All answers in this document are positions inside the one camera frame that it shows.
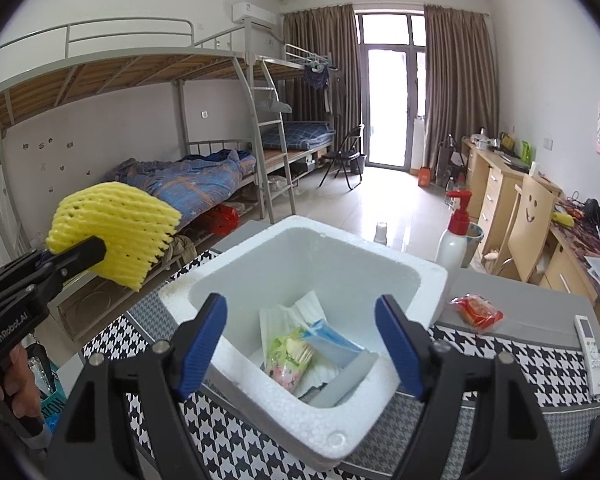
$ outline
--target wooden chair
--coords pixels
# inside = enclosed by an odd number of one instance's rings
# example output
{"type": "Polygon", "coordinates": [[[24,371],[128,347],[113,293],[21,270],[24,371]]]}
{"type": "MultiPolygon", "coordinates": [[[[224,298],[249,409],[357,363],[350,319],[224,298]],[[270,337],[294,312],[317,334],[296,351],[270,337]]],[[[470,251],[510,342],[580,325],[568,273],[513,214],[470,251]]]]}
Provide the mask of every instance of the wooden chair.
{"type": "Polygon", "coordinates": [[[338,171],[336,171],[336,174],[333,175],[334,178],[336,178],[338,176],[338,174],[340,173],[340,170],[344,170],[344,176],[347,179],[347,186],[349,186],[350,191],[353,191],[360,184],[362,184],[362,171],[360,169],[360,146],[362,145],[362,130],[364,130],[364,129],[365,129],[365,125],[359,124],[358,126],[353,128],[347,135],[344,136],[344,138],[342,139],[342,142],[340,143],[340,146],[338,147],[337,152],[327,152],[323,156],[323,158],[325,158],[326,160],[330,160],[331,163],[329,164],[327,171],[324,173],[324,177],[320,181],[320,184],[318,185],[318,187],[320,187],[322,185],[322,183],[324,182],[324,179],[327,178],[327,175],[329,174],[329,172],[331,171],[331,168],[333,167],[333,165],[336,162],[340,163],[340,167],[338,168],[338,171]],[[345,151],[346,145],[348,142],[350,142],[350,144],[349,144],[350,148],[345,151]],[[345,162],[348,162],[349,166],[350,166],[354,160],[356,161],[356,165],[358,167],[358,174],[360,176],[360,181],[354,187],[351,187],[351,184],[349,183],[349,175],[347,174],[347,168],[345,166],[345,162]]]}
{"type": "Polygon", "coordinates": [[[496,267],[497,274],[512,262],[521,282],[531,280],[549,234],[555,200],[556,196],[542,184],[530,176],[524,177],[503,243],[506,244],[510,258],[499,265],[499,268],[496,267]]]}

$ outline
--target door frame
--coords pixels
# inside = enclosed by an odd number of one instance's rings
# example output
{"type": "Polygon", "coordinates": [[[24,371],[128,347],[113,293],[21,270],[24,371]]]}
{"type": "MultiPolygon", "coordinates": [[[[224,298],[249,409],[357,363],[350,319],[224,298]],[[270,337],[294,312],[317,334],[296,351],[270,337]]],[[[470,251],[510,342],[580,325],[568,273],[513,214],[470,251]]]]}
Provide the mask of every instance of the door frame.
{"type": "Polygon", "coordinates": [[[411,27],[411,15],[421,16],[417,12],[357,12],[358,28],[360,30],[360,76],[362,80],[362,122],[368,127],[364,131],[364,152],[367,154],[366,166],[373,168],[385,168],[387,170],[400,170],[408,172],[411,169],[411,153],[413,151],[413,129],[418,110],[418,52],[425,52],[426,47],[413,44],[413,29],[411,27]],[[385,43],[365,43],[365,29],[362,16],[365,14],[400,14],[407,16],[407,28],[409,31],[409,43],[405,44],[385,44],[385,43]],[[369,91],[369,51],[370,50],[393,50],[395,52],[404,52],[407,61],[407,143],[404,152],[404,165],[392,166],[389,164],[380,164],[371,162],[370,155],[370,137],[371,137],[371,98],[369,91]]]}

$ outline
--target glass door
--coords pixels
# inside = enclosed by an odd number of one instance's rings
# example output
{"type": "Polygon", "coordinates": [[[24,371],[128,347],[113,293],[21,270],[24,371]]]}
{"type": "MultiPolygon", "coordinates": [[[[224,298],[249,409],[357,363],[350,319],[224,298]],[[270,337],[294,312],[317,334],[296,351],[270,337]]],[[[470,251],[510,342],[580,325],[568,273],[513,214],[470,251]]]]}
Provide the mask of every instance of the glass door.
{"type": "Polygon", "coordinates": [[[373,48],[369,66],[369,164],[405,168],[409,117],[407,55],[373,48]]]}
{"type": "Polygon", "coordinates": [[[367,163],[409,171],[414,120],[426,113],[424,16],[365,13],[358,27],[367,163]]]}

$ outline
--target red pump cap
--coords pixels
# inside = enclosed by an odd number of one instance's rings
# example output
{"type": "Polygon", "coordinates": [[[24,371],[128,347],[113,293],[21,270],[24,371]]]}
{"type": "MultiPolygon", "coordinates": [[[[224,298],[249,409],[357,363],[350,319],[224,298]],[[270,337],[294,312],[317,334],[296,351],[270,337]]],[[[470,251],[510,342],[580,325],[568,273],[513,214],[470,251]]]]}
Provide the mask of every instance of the red pump cap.
{"type": "Polygon", "coordinates": [[[466,236],[469,230],[469,214],[466,211],[471,198],[471,191],[449,191],[446,194],[450,198],[459,198],[460,207],[456,209],[449,220],[449,231],[458,236],[466,236]]]}

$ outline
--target curtain rod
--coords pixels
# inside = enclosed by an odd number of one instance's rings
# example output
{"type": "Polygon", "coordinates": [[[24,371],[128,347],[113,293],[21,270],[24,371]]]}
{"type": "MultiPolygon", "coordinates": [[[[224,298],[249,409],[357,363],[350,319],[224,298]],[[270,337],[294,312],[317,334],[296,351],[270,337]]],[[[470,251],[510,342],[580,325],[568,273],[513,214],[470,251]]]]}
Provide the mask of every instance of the curtain rod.
{"type": "MultiPolygon", "coordinates": [[[[352,5],[354,7],[365,6],[365,5],[378,5],[378,6],[380,6],[380,5],[387,5],[387,6],[400,5],[400,6],[417,6],[417,7],[423,7],[423,8],[425,5],[432,5],[432,6],[436,6],[436,7],[444,7],[445,9],[464,10],[465,12],[473,12],[475,14],[481,14],[483,16],[491,17],[491,15],[488,12],[478,12],[476,10],[467,10],[467,9],[456,9],[455,7],[442,6],[442,5],[438,5],[438,4],[416,4],[416,3],[412,3],[412,2],[362,2],[362,3],[345,2],[342,4],[333,4],[333,5],[326,5],[326,6],[321,6],[321,7],[309,7],[307,9],[291,10],[289,12],[283,12],[283,16],[285,16],[286,14],[293,14],[295,12],[303,12],[305,10],[326,9],[328,7],[342,7],[345,5],[352,5]]],[[[408,12],[407,9],[362,9],[362,10],[354,9],[354,12],[359,14],[361,12],[367,12],[367,11],[382,12],[383,10],[385,10],[387,12],[389,12],[389,11],[390,12],[398,12],[400,10],[405,10],[406,12],[408,12]]]]}

